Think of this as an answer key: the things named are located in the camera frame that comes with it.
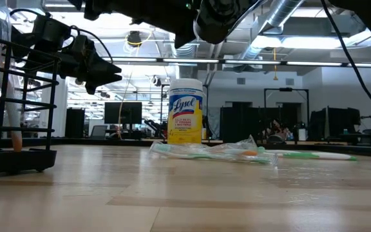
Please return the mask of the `long ceiling light strip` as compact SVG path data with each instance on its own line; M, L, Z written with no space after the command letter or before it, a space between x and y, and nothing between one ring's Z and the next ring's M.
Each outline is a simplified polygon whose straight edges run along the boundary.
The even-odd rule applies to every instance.
M267 66L320 66L352 68L351 63L314 62L314 61L275 61L275 60L240 60L240 59L197 59L197 58L161 58L161 57L104 57L114 63L174 63L174 64L230 64L230 65L267 65Z

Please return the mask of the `black metal frame stand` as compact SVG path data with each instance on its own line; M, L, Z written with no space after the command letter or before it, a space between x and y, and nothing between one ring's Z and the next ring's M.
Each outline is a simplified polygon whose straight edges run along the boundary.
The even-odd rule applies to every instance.
M264 134L263 134L263 141L266 143L266 144L286 144L285 140L280 138L279 140L277 139L278 136L277 135L270 135L268 132L267 132L267 127L266 127L266 121L267 121L267 99L269 98L267 96L267 92L268 91L279 91L279 92L297 92L301 97L302 97L302 94L300 94L300 92L305 92L306 94L306 110L307 110L307 117L306 117L306 123L304 124L304 129L309 125L309 122L310 122L310 100L309 100L309 90L308 89L299 89L299 88L289 88L289 87L286 87L286 88L264 88L263 89L263 130L264 130Z

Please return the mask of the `black distant workstation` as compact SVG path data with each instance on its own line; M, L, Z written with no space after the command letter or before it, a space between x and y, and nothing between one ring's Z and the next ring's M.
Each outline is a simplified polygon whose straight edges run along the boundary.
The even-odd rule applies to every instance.
M371 115L360 116L360 111L355 108L326 107L313 111L307 128L307 139L346 142L351 146L371 146L371 129L357 129L362 125L362 119L371 120Z

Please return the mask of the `yellow Lysol wipes canister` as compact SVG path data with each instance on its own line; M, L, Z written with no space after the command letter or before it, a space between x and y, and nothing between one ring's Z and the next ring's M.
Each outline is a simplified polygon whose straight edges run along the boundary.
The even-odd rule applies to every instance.
M198 79L176 79L169 87L167 142L202 141L203 86Z

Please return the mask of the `black partition screen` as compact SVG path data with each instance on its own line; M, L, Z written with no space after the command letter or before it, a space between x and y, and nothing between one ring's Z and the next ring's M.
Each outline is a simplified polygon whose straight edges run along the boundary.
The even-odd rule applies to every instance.
M290 140L294 127L299 122L298 106L283 103L281 106L267 107L266 126L276 119L287 127ZM238 142L252 135L255 140L263 140L263 108L251 106L248 102L234 102L231 107L220 110L220 139L223 142Z

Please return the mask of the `silver round ventilation duct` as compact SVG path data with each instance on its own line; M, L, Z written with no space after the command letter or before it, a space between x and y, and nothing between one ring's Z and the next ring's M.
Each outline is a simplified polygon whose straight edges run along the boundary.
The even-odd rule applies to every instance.
M194 58L199 47L198 43L187 43L179 48L175 48L175 44L170 44L172 56L174 58Z
M240 54L239 59L253 60L264 48L270 47L265 42L266 38L262 33L274 29L277 29L281 33L285 22L303 2L304 0L273 0L269 11L254 20L250 31L251 41L247 48Z

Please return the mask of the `black computer monitor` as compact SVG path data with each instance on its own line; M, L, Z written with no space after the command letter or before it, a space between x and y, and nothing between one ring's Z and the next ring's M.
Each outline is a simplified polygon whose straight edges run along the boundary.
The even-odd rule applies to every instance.
M105 102L104 122L106 124L141 124L141 102Z

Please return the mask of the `green and white toothbrush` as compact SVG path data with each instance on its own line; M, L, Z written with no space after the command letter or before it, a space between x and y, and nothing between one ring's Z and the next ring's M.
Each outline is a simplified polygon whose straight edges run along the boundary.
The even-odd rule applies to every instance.
M264 147L259 147L258 151L267 154L275 154L281 158L290 159L324 159L324 160L351 160L351 161L357 160L356 157L351 155L321 151L267 150Z

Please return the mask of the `black aluminium table frame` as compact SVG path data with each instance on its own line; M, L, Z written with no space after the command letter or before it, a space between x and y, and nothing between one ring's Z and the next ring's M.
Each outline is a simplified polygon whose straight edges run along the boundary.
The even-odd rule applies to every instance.
M99 140L99 139L67 139L54 138L51 145L103 145L103 146L150 146L153 140ZM330 144L258 144L268 150L300 150L323 151L331 153L345 153L371 157L371 147L338 146Z

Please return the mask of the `plastic-wrapped orange toothbrush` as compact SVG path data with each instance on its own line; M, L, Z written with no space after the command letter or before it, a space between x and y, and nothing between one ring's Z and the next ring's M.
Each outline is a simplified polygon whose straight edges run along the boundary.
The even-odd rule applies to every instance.
M236 155L246 156L246 157L255 157L255 156L258 155L258 152L255 151L255 150L241 150L241 149L238 149L238 150L234 150L233 153L236 154Z

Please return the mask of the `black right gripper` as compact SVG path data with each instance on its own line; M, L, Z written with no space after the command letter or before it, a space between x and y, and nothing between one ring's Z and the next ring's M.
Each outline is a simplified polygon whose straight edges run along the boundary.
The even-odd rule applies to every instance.
M94 21L101 14L113 12L133 18L132 23L147 23L175 35L175 48L196 39L193 23L202 0L130 0L135 7L129 12L128 0L86 0L84 18ZM84 0L68 0L81 10Z

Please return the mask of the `black cabinet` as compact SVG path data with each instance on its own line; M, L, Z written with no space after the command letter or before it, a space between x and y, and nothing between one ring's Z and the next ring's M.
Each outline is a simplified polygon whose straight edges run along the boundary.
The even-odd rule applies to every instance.
M83 138L85 110L68 108L66 112L65 137Z

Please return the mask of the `person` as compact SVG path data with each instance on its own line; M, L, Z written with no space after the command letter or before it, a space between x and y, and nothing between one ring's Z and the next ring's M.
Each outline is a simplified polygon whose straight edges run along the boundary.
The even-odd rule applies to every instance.
M271 120L263 130L263 136L267 144L285 144L290 135L290 130L276 119Z

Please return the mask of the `grey office chair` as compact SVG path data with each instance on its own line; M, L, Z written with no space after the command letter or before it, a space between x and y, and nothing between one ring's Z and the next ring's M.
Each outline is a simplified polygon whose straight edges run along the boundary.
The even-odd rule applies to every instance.
M106 138L106 125L95 125L91 130L91 139L105 139Z

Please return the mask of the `black ceiling-mounted device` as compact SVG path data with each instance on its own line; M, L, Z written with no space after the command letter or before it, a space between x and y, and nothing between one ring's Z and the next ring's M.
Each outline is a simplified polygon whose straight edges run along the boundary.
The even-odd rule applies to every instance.
M130 31L127 37L127 44L131 47L139 47L142 44L139 31Z

